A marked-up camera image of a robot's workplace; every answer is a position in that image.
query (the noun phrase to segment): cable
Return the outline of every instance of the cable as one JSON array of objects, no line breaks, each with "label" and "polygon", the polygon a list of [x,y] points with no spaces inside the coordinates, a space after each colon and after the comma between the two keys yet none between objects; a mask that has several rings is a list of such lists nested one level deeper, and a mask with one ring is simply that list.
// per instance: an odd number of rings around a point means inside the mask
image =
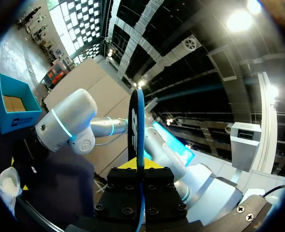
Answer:
[{"label": "cable", "polygon": [[138,225],[137,225],[136,232],[139,232],[139,230],[141,229],[142,224],[143,224],[144,196],[143,196],[143,184],[142,183],[140,183],[140,190],[141,190],[142,202],[141,202],[141,212],[140,212],[140,215],[139,215],[139,222],[138,222]]},{"label": "cable", "polygon": [[264,195],[262,195],[262,197],[266,197],[267,195],[271,194],[272,192],[275,192],[278,189],[284,189],[284,188],[285,188],[285,185],[280,185],[278,187],[275,187],[275,188],[269,190],[268,192],[266,192]]},{"label": "cable", "polygon": [[116,140],[117,138],[119,138],[121,135],[123,135],[125,132],[127,132],[128,130],[125,130],[124,132],[122,132],[121,134],[119,134],[117,137],[115,137],[114,139],[112,139],[111,141],[108,141],[106,143],[103,143],[103,144],[95,144],[95,146],[104,146],[104,145],[107,145],[107,144],[110,144],[111,142],[113,142],[114,140]]}]

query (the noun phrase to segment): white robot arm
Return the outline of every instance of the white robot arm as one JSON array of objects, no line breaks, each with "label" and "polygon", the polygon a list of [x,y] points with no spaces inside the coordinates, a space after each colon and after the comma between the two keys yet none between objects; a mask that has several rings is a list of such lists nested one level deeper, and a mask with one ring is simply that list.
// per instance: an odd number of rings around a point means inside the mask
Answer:
[{"label": "white robot arm", "polygon": [[128,122],[121,118],[94,118],[98,109],[91,95],[79,89],[55,106],[36,126],[44,147],[56,152],[69,141],[77,155],[89,153],[95,137],[111,136],[127,130]]}]

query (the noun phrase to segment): black table surface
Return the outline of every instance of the black table surface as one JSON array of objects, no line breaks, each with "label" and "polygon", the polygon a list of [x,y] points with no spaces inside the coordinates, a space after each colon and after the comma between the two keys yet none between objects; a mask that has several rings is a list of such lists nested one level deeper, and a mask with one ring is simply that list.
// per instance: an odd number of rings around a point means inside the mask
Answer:
[{"label": "black table surface", "polygon": [[[15,141],[24,139],[28,132],[29,128],[0,133],[0,173],[11,166]],[[94,166],[84,157],[74,154],[66,144],[51,152],[36,171],[36,183],[23,196],[44,217],[65,228],[77,215],[93,216]]]}]

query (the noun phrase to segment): bolt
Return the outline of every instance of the bolt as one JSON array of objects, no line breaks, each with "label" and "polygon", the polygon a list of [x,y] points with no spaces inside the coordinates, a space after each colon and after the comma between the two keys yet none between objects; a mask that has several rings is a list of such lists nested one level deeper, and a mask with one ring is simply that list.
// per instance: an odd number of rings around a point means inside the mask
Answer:
[{"label": "bolt", "polygon": [[180,211],[185,211],[186,210],[186,204],[183,204],[183,203],[179,204],[177,206],[177,209]]},{"label": "bolt", "polygon": [[102,211],[104,208],[105,208],[105,207],[104,207],[102,204],[97,204],[97,205],[94,207],[94,209],[95,209],[96,211]]},{"label": "bolt", "polygon": [[113,189],[113,188],[114,188],[114,185],[113,185],[113,184],[108,184],[108,185],[107,185],[107,188]]},{"label": "bolt", "polygon": [[172,184],[172,183],[167,184],[166,187],[169,188],[169,189],[175,189],[175,185]]},{"label": "bolt", "polygon": [[132,189],[134,189],[134,186],[132,186],[132,185],[126,185],[126,186],[125,186],[125,189],[127,189],[127,190],[132,190]]},{"label": "bolt", "polygon": [[239,206],[237,206],[236,211],[237,211],[237,213],[243,213],[244,207],[242,205],[239,205]]},{"label": "bolt", "polygon": [[155,187],[154,185],[149,185],[149,186],[148,186],[148,189],[150,189],[150,190],[155,190],[156,187]]},{"label": "bolt", "polygon": [[124,209],[122,209],[122,213],[125,215],[130,215],[134,212],[134,210],[132,208],[126,207]]},{"label": "bolt", "polygon": [[151,214],[151,215],[155,215],[155,214],[158,213],[158,210],[155,209],[155,208],[150,208],[150,209],[147,210],[147,213]]},{"label": "bolt", "polygon": [[253,221],[254,219],[254,215],[253,214],[248,214],[247,216],[245,216],[245,220],[246,221]]}]

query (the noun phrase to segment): open box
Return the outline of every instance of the open box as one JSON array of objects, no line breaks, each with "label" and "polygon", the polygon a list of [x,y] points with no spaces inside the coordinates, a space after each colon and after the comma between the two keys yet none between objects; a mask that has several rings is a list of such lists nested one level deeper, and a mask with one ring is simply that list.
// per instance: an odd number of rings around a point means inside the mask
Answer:
[{"label": "open box", "polygon": [[33,126],[41,112],[42,109],[27,83],[0,74],[1,134]]}]

